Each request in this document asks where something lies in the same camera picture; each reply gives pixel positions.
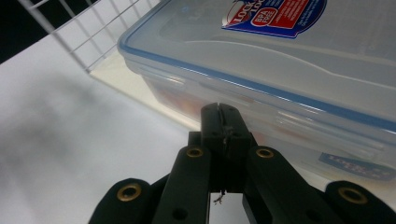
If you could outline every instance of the container lid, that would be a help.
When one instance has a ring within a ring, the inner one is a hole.
[[[394,8],[387,0],[163,0],[119,50],[396,133]]]

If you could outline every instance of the white wire basket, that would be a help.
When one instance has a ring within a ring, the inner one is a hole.
[[[94,3],[85,0],[88,7],[76,13],[65,0],[18,1],[88,73],[111,54],[125,30],[159,3],[158,0],[97,0]],[[58,1],[61,8],[56,10],[64,10],[71,18],[58,28],[42,12],[51,1]]]

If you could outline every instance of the black mechanical linkage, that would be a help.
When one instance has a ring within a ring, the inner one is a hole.
[[[190,132],[169,175],[152,185],[117,183],[90,224],[205,224],[211,192],[242,193],[250,223],[396,223],[395,212],[359,185],[309,186],[277,150],[257,146],[236,108],[211,104],[201,116],[201,131]]]

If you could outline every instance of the metal wire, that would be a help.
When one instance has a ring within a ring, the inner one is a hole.
[[[94,68],[94,66],[96,64],[98,64],[99,62],[101,62],[107,55],[109,52],[111,52],[116,44],[117,44],[117,40],[119,38],[119,36],[117,36],[116,34],[112,33],[109,29],[109,25],[112,24],[114,21],[116,20],[120,20],[120,24],[121,26],[118,28],[121,28],[123,31],[125,31],[126,29],[128,29],[128,25],[126,20],[122,17],[122,14],[124,14],[125,12],[127,12],[130,8],[131,10],[134,12],[134,14],[136,15],[137,18],[140,18],[144,13],[140,12],[140,8],[136,6],[136,3],[139,0],[130,0],[130,1],[125,1],[122,0],[123,4],[127,3],[128,6],[123,9],[123,10],[119,10],[117,7],[117,4],[114,0],[98,0],[95,3],[93,3],[91,0],[86,0],[86,3],[88,4],[88,7],[83,10],[82,12],[76,14],[73,9],[66,3],[65,0],[58,0],[61,5],[63,10],[66,11],[66,13],[72,18],[71,20],[69,20],[68,22],[66,22],[65,24],[63,24],[62,26],[60,26],[59,28],[55,28],[51,22],[49,21],[48,18],[46,18],[44,16],[44,14],[42,13],[42,11],[40,10],[40,7],[42,7],[43,5],[45,5],[46,3],[48,3],[49,1],[54,1],[54,0],[42,0],[39,1],[36,4],[33,4],[31,0],[18,0],[23,7],[33,16],[33,18],[35,18],[35,20],[44,28],[44,30],[52,35],[56,41],[58,41],[58,43],[70,54],[70,57],[72,59],[74,59],[76,61],[76,63],[78,63],[86,72],[91,72],[91,70]],[[109,20],[109,22],[105,22],[103,15],[101,15],[101,13],[97,10],[96,5],[99,4],[100,2],[109,2],[109,4],[111,5],[111,7],[114,9],[116,16],[111,18]],[[140,0],[140,1],[148,1],[148,7],[152,8],[153,5],[150,3],[149,0]],[[83,24],[83,20],[81,18],[82,15],[84,15],[85,13],[87,13],[88,11],[92,12],[94,17],[97,19],[97,21],[99,21],[100,23],[100,28],[95,31],[95,32],[90,32],[87,30],[86,27],[84,27]],[[84,34],[84,40],[82,40],[79,44],[77,44],[76,46],[72,47],[70,44],[68,44],[68,42],[70,42],[69,39],[66,39],[66,37],[64,37],[64,35],[60,34],[60,31],[62,31],[62,29],[64,27],[66,27],[68,24],[70,24],[71,22],[75,22],[76,25],[78,26],[78,29]],[[104,49],[104,46],[100,46],[100,43],[95,41],[95,37],[99,34],[102,34],[103,31],[105,31],[106,33],[106,37],[108,37],[111,40],[111,46],[109,46],[108,48]],[[98,53],[99,57],[87,57],[81,54],[78,54],[78,51],[80,49],[82,49],[83,47],[87,46],[87,45],[91,45],[93,46],[93,50],[96,51],[96,53]]]

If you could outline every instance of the blue label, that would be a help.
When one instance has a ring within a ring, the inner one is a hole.
[[[322,153],[319,160],[354,175],[374,180],[390,181],[396,176],[395,170],[366,161],[358,161],[326,153]]]
[[[320,17],[326,0],[236,0],[223,29],[295,38]]]

